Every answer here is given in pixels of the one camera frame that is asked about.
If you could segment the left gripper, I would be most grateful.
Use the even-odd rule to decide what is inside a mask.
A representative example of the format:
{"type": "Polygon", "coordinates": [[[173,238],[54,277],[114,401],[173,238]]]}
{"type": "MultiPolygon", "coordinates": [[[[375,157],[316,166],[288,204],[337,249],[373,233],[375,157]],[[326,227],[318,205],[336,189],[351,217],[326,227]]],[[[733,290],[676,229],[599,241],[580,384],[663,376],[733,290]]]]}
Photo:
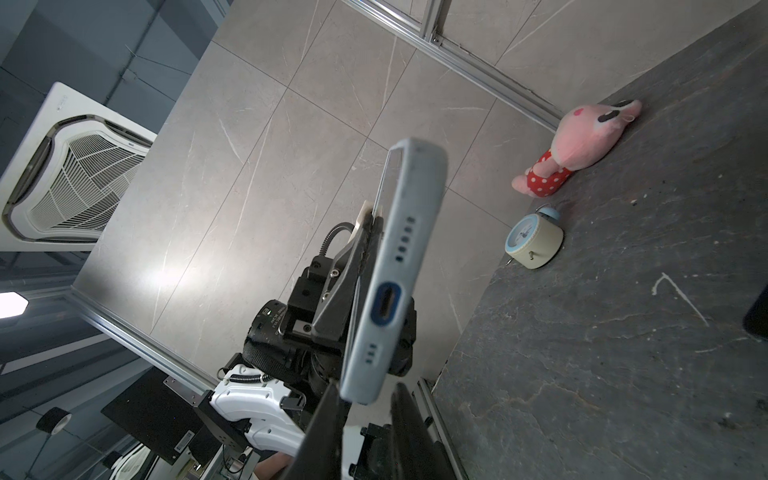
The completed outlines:
{"type": "Polygon", "coordinates": [[[381,233],[382,223],[380,216],[365,215],[357,233],[350,222],[341,222],[329,231],[319,255],[299,275],[288,299],[280,325],[287,342],[323,358],[343,356],[351,335],[355,286],[370,257],[370,246],[378,245],[374,236],[381,233]],[[326,256],[327,251],[343,231],[350,233],[350,240],[332,260],[326,256]]]}

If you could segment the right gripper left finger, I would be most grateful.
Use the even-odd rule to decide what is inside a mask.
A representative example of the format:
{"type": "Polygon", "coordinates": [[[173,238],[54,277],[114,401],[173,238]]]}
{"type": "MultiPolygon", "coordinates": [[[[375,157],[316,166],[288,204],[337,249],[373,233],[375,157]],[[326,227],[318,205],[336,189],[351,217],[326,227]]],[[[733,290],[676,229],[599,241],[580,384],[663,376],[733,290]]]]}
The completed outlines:
{"type": "Polygon", "coordinates": [[[326,389],[283,480],[342,478],[343,431],[351,404],[340,397],[337,383],[326,389]]]}

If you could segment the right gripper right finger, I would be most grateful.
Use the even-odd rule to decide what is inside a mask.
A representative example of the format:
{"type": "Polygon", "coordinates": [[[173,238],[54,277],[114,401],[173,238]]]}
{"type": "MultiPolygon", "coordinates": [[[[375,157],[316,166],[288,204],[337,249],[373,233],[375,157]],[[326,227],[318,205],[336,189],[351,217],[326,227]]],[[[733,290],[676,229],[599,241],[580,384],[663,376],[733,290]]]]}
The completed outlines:
{"type": "Polygon", "coordinates": [[[455,479],[444,452],[428,433],[417,404],[403,383],[391,397],[394,479],[455,479]]]}

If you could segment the phone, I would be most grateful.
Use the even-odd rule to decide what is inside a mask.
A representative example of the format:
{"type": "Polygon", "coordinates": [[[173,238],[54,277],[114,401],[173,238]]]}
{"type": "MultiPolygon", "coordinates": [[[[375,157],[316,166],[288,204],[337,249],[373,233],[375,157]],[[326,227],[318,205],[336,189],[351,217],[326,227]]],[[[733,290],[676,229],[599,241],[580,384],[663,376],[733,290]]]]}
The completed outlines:
{"type": "Polygon", "coordinates": [[[743,319],[744,330],[759,339],[768,339],[768,286],[762,290],[743,319]]]}
{"type": "Polygon", "coordinates": [[[344,401],[361,405],[377,400],[390,369],[447,179],[442,147],[407,138],[394,149],[402,153],[397,188],[340,386],[344,401]]]}

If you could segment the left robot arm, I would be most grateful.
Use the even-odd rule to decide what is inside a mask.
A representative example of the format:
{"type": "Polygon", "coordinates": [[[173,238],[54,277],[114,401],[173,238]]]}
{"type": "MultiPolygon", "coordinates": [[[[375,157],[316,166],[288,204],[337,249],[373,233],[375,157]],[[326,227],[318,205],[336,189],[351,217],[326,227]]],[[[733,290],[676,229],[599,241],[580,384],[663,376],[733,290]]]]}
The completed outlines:
{"type": "Polygon", "coordinates": [[[197,409],[230,448],[285,455],[285,464],[263,461],[258,478],[341,477],[351,404],[374,399],[385,376],[412,367],[412,290],[432,228],[413,215],[339,223],[334,232],[350,236],[342,250],[320,251],[287,302],[258,311],[242,351],[197,409]]]}

